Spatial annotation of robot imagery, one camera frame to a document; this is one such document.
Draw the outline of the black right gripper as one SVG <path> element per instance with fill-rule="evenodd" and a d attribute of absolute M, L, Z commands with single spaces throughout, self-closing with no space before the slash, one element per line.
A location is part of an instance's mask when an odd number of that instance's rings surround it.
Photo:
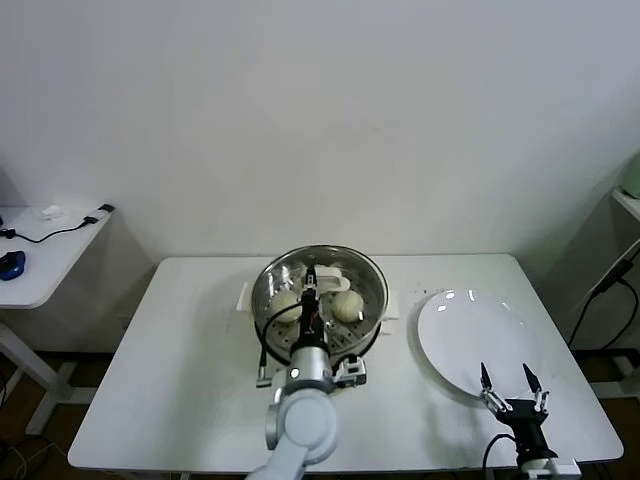
<path fill-rule="evenodd" d="M 481 397 L 487 408 L 496 412 L 496 419 L 513 432 L 518 463 L 557 458 L 557 453 L 548 447 L 542 431 L 542 424 L 548 417 L 545 412 L 549 392 L 542 388 L 539 378 L 526 363 L 523 363 L 522 367 L 534 401 L 507 399 L 505 402 L 494 390 L 484 363 L 481 363 Z"/>

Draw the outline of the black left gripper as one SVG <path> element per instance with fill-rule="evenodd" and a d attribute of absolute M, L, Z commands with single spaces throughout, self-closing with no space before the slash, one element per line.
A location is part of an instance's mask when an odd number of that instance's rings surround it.
<path fill-rule="evenodd" d="M 298 348 L 318 347 L 326 349 L 324 321 L 319 312 L 317 273 L 314 266 L 309 266 L 303 279 L 301 296 L 302 314 L 299 319 Z"/>

